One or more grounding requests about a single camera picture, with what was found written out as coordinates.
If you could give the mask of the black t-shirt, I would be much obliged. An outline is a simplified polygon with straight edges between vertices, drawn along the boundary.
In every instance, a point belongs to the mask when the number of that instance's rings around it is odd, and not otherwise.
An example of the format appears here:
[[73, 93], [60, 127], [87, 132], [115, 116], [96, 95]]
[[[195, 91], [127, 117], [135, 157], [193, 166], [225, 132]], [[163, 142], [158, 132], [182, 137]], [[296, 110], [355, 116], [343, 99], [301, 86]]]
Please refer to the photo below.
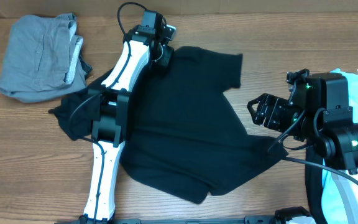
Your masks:
[[224, 195], [286, 155], [272, 137], [247, 133], [224, 96], [241, 85], [242, 54], [180, 47], [168, 71], [144, 73], [121, 165], [134, 180], [202, 203]]

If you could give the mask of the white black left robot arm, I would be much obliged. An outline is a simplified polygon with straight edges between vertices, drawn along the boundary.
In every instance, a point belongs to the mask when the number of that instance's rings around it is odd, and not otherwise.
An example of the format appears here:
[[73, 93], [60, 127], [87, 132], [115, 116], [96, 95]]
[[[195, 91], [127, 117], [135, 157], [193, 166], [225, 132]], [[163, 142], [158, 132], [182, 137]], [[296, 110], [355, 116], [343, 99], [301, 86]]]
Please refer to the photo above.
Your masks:
[[90, 101], [97, 112], [92, 119], [93, 171], [89, 197], [78, 223], [108, 223], [115, 212], [114, 193], [119, 160], [130, 135], [133, 93], [146, 71], [166, 72], [174, 49], [168, 43], [176, 28], [156, 11], [145, 10], [141, 24], [124, 33], [122, 54], [102, 90]]

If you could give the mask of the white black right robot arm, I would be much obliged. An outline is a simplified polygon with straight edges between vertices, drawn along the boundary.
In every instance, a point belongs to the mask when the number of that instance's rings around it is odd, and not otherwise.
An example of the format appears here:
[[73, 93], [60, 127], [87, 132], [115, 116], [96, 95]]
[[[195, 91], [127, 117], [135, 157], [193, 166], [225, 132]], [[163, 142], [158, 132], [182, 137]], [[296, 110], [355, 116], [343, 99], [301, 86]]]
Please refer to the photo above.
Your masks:
[[278, 131], [267, 149], [288, 160], [287, 137], [305, 150], [306, 195], [316, 223], [358, 223], [358, 75], [334, 70], [287, 73], [290, 96], [247, 104], [252, 121]]

